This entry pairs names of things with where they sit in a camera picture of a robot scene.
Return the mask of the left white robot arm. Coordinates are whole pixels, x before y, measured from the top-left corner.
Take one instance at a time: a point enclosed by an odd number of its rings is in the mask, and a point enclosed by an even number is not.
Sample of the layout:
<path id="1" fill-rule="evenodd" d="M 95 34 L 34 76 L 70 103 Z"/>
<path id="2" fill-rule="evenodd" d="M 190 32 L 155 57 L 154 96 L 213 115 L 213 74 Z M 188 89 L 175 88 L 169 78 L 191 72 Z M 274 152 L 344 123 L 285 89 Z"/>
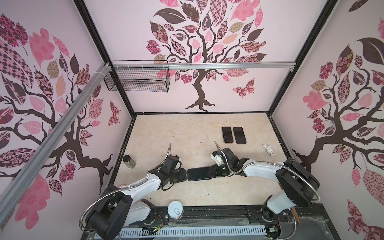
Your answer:
<path id="1" fill-rule="evenodd" d="M 124 187 L 107 187 L 102 196 L 83 212 L 79 227 L 83 232 L 97 234 L 103 240 L 113 240 L 123 227 L 145 221 L 156 209 L 144 199 L 146 195 L 158 190 L 166 191 L 165 186 L 173 187 L 188 178 L 180 157 L 168 155 L 143 179 Z"/>

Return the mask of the black smartphone with silver frame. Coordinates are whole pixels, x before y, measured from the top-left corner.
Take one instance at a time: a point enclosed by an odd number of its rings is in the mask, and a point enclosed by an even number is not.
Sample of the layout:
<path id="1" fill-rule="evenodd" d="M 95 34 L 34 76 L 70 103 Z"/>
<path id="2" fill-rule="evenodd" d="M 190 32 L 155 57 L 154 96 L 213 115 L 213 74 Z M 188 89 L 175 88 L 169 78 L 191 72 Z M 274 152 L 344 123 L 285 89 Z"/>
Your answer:
<path id="1" fill-rule="evenodd" d="M 224 143 L 233 143 L 233 132 L 231 127 L 222 127 L 223 142 Z"/>

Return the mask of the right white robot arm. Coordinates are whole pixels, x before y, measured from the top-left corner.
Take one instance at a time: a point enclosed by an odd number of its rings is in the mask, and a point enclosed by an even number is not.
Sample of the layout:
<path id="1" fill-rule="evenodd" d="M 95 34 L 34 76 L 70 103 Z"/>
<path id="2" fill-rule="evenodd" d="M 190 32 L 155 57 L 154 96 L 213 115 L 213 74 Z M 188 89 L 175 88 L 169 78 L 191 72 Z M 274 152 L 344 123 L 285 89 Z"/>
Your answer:
<path id="1" fill-rule="evenodd" d="M 321 200 L 319 181 L 294 159 L 278 163 L 239 159 L 229 148 L 214 151 L 211 159 L 215 161 L 209 173 L 211 178 L 259 177 L 279 183 L 280 192 L 268 197 L 260 210 L 268 221 L 285 210 L 306 208 Z"/>

